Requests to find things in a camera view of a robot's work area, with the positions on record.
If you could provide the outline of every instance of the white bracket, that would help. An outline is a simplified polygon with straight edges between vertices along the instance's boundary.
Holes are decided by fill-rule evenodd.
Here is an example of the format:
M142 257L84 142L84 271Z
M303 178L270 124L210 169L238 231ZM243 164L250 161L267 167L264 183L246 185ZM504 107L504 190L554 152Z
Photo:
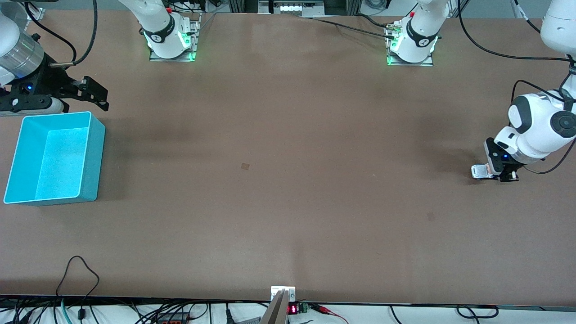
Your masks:
M278 293L278 291L282 291L282 290L288 291L288 296L290 298L290 302L296 301L296 287L291 287L291 286L272 286L270 288L270 300L274 299L274 296L276 296L276 293Z

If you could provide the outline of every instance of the brown table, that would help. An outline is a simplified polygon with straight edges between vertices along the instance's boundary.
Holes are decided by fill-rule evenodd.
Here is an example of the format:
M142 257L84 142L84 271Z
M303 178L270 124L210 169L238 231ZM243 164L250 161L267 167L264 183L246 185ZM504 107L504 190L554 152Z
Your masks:
M44 22L84 51L90 11ZM467 24L494 50L557 55L522 20ZM553 88L565 63L486 54L457 20L433 68L386 66L382 39L290 16L217 16L195 63L147 62L137 30L102 11L69 70L110 91L109 112L70 102L107 127L98 200L0 205L2 293L53 293L79 254L97 295L266 299L287 284L312 300L576 305L574 158L518 183L469 174L513 82ZM0 187L19 127L0 119ZM63 293L93 285L80 264Z

